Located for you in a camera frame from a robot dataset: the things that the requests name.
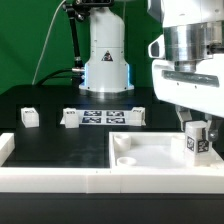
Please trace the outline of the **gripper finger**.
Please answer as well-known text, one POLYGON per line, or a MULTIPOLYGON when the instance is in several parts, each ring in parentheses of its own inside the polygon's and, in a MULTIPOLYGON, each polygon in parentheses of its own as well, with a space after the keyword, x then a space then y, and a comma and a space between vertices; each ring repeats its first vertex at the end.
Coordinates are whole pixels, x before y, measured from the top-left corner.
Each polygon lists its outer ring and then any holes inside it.
POLYGON ((218 130, 221 125, 221 119, 209 114, 207 114, 205 118, 207 120, 206 138, 208 141, 214 142, 218 139, 218 130))
POLYGON ((177 107, 176 113, 180 120, 181 130, 184 131, 186 127, 186 123, 192 120, 191 112, 188 108, 177 107))

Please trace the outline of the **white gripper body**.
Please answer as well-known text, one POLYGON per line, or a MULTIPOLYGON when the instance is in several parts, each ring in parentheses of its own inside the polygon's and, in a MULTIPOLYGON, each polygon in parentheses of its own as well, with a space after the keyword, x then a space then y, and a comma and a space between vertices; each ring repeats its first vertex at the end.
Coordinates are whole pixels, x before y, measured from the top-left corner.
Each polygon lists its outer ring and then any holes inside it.
POLYGON ((148 46, 148 54, 153 58, 152 79, 159 100, 224 118, 224 54, 198 62, 195 81, 175 72, 174 63, 164 58, 163 35, 148 46))

